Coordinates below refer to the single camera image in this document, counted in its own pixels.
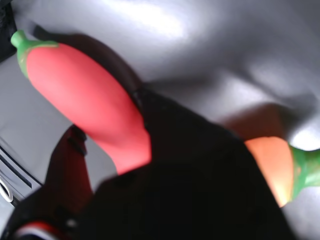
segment gray surface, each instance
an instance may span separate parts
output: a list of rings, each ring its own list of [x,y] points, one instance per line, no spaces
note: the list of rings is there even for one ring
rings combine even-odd
[[[20,28],[88,35],[150,88],[245,139],[278,135],[320,148],[318,0],[14,0],[13,7]],[[42,181],[70,123],[25,80],[14,57],[0,65],[0,80],[0,137]],[[87,145],[96,186],[115,169]],[[320,238],[319,202],[320,191],[307,189],[284,208],[302,238]]]
[[[22,201],[31,193],[40,188],[38,181],[34,180],[27,172],[23,171],[12,159],[0,149],[0,176],[12,191],[18,201]],[[8,164],[16,171],[11,171]]]
[[[0,197],[0,236],[2,235],[7,221],[15,208],[8,202],[5,201],[3,197]]]

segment gray leather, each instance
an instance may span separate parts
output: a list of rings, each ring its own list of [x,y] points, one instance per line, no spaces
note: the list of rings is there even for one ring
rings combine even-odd
[[[51,33],[90,36],[149,88],[244,139],[276,135],[305,150],[320,148],[318,0],[14,0],[12,5],[19,28],[33,34],[36,24]],[[0,81],[0,137],[43,181],[51,151],[70,122],[32,88],[15,57],[0,65]],[[137,87],[123,84],[129,91]],[[115,168],[92,141],[87,145],[96,186]],[[320,238],[319,202],[320,190],[310,188],[284,208],[303,239]]]

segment red object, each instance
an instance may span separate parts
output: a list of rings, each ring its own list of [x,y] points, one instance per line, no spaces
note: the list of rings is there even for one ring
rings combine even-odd
[[[70,237],[67,237],[59,229],[44,221],[33,221],[23,225],[15,232],[14,239],[20,239],[27,236],[37,236],[39,239],[70,239]]]
[[[151,160],[143,118],[121,85],[84,53],[65,44],[27,55],[32,85],[88,134],[123,174]]]

